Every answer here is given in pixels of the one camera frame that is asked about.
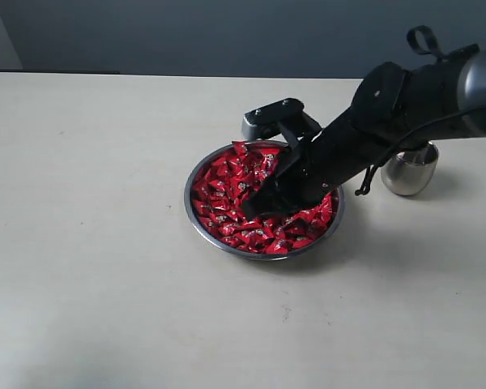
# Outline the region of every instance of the metal cup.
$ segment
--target metal cup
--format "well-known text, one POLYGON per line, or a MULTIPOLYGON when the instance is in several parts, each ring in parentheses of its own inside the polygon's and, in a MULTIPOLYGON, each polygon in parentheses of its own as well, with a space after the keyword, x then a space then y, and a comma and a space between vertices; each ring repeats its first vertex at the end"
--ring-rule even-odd
POLYGON ((418 151, 400 152, 382 167, 382 181, 397 195, 415 195, 430 182, 438 159, 439 151, 431 142, 418 151))

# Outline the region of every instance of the cable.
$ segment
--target cable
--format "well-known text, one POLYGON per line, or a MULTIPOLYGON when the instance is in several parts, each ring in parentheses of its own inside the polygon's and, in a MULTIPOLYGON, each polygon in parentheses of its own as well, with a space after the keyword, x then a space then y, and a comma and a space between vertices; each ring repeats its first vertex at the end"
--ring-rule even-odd
POLYGON ((420 126, 417 126, 415 129, 408 131, 404 136, 394 142, 387 150, 382 154, 380 158, 374 163, 372 168, 367 168, 365 170, 364 180, 362 181, 362 185, 360 189, 355 190, 355 196, 366 195, 371 191, 371 182, 373 181, 374 174, 377 170, 383 166, 390 158, 393 152, 399 149, 399 145, 413 136, 416 132, 423 130, 424 128, 433 126, 435 124, 445 122, 450 119, 460 118, 461 116, 468 115, 469 113, 482 111, 486 109, 486 105, 480 105, 475 108, 464 109, 462 111, 458 111, 455 113, 451 113, 449 115, 445 115, 441 118, 431 120, 430 122, 426 122, 420 126))

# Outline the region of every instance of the table surface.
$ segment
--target table surface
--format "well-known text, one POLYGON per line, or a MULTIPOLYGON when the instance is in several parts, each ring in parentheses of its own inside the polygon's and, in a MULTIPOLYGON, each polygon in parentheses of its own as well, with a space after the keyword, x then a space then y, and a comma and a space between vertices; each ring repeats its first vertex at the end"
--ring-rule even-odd
POLYGON ((241 117, 320 123, 357 80, 0 74, 0 389, 486 387, 486 139, 379 176, 291 261, 210 246, 182 202, 241 117))

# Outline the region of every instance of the black strap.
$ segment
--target black strap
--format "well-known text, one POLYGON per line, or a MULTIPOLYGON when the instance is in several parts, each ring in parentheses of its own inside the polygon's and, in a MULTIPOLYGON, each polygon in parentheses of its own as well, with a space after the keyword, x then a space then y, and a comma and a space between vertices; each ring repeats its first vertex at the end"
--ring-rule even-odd
POLYGON ((416 54, 432 54, 434 57, 437 58, 438 61, 442 61, 446 57, 439 48, 437 38, 430 27, 421 25, 411 28, 407 33, 407 42, 411 46, 412 51, 416 54), (423 36, 424 43, 427 45, 427 49, 421 47, 420 43, 418 42, 418 38, 416 35, 417 33, 420 33, 423 36))

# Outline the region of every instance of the bowl rim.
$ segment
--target bowl rim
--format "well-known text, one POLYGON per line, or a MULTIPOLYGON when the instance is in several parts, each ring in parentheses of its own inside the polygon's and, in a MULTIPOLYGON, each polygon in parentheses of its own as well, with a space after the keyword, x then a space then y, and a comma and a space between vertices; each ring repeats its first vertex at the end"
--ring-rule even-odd
MULTIPOLYGON (((263 147, 269 147, 269 146, 280 146, 280 147, 287 147, 287 143, 285 142, 280 142, 277 140, 250 140, 245 142, 246 145, 262 145, 263 147)), ((238 250, 234 247, 231 247, 229 245, 224 244, 223 242, 219 241, 215 237, 209 234, 208 231, 205 230, 203 225, 200 223, 198 220, 198 217, 196 216, 196 213, 194 212, 193 204, 191 202, 191 189, 193 186, 193 181, 200 169, 207 163, 211 162, 214 160, 221 152, 225 152, 229 150, 230 148, 233 148, 234 146, 232 144, 228 144, 226 146, 220 147, 217 150, 214 150, 212 153, 207 155, 205 158, 203 158, 201 161, 198 162, 198 164, 194 167, 193 171, 189 175, 189 178, 187 179, 187 183, 185 184, 185 189, 184 189, 184 204, 185 204, 185 212, 187 213, 187 217, 189 218, 190 222, 193 224, 194 228, 198 231, 198 233, 206 239, 208 242, 210 242, 212 245, 218 247, 221 250, 227 251, 228 253, 235 254, 238 256, 245 257, 247 259, 252 259, 255 261, 277 261, 280 259, 286 259, 286 258, 291 258, 295 257, 297 255, 301 255, 305 253, 308 250, 313 249, 317 244, 320 242, 324 241, 325 238, 329 237, 332 235, 335 230, 339 227, 340 221, 342 220, 343 216, 343 210, 345 208, 345 198, 344 198, 344 192, 343 192, 343 187, 339 186, 335 190, 337 191, 337 195, 339 197, 339 204, 337 205, 337 214, 335 218, 333 219, 333 222, 331 223, 330 227, 328 228, 327 231, 324 232, 322 236, 320 236, 319 239, 315 240, 314 242, 310 243, 309 245, 302 247, 301 249, 290 251, 286 254, 262 254, 262 253, 249 253, 248 251, 243 251, 243 250, 238 250)))

